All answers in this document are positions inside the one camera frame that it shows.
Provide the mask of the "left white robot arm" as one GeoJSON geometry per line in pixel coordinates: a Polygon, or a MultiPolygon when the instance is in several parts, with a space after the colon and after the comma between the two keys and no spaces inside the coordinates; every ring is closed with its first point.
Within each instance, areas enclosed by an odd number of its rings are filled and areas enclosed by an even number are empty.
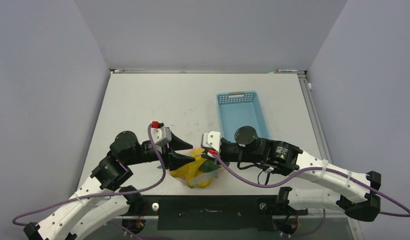
{"type": "Polygon", "coordinates": [[[55,211],[40,222],[30,222],[23,232],[29,240],[82,240],[115,217],[141,211],[142,192],[163,182],[166,170],[176,170],[194,158],[179,154],[193,146],[175,136],[159,122],[148,126],[149,139],[139,143],[132,131],[122,131],[109,152],[92,170],[90,176],[66,201],[53,205],[55,211]],[[123,184],[133,175],[131,165],[158,161],[162,176],[143,189],[123,184]]]}

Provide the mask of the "green lime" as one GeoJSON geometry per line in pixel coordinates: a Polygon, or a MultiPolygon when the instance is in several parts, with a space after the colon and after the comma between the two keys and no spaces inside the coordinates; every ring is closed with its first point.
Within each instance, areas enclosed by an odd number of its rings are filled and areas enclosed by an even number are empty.
{"type": "Polygon", "coordinates": [[[221,171],[221,166],[215,163],[213,160],[207,159],[199,168],[198,170],[204,174],[212,173],[212,172],[219,172],[221,171]]]}

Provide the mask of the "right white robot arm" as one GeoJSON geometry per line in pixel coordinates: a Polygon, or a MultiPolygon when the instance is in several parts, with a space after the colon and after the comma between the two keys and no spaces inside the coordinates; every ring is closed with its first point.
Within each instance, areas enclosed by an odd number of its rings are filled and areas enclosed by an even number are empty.
{"type": "Polygon", "coordinates": [[[205,132],[201,147],[206,154],[223,162],[258,164],[270,174],[300,178],[320,186],[318,189],[297,189],[277,184],[275,203],[282,214],[307,209],[330,209],[348,217],[372,222],[381,213],[381,174],[376,171],[358,173],[319,159],[285,141],[259,137],[252,126],[242,126],[228,141],[220,132],[205,132]]]}

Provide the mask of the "blue plastic basket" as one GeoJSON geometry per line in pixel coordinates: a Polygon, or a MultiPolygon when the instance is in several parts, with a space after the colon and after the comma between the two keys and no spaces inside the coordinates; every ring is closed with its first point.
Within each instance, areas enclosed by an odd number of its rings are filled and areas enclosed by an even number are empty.
{"type": "Polygon", "coordinates": [[[260,138],[270,137],[258,93],[239,91],[216,95],[221,134],[230,142],[243,126],[253,127],[260,138]]]}

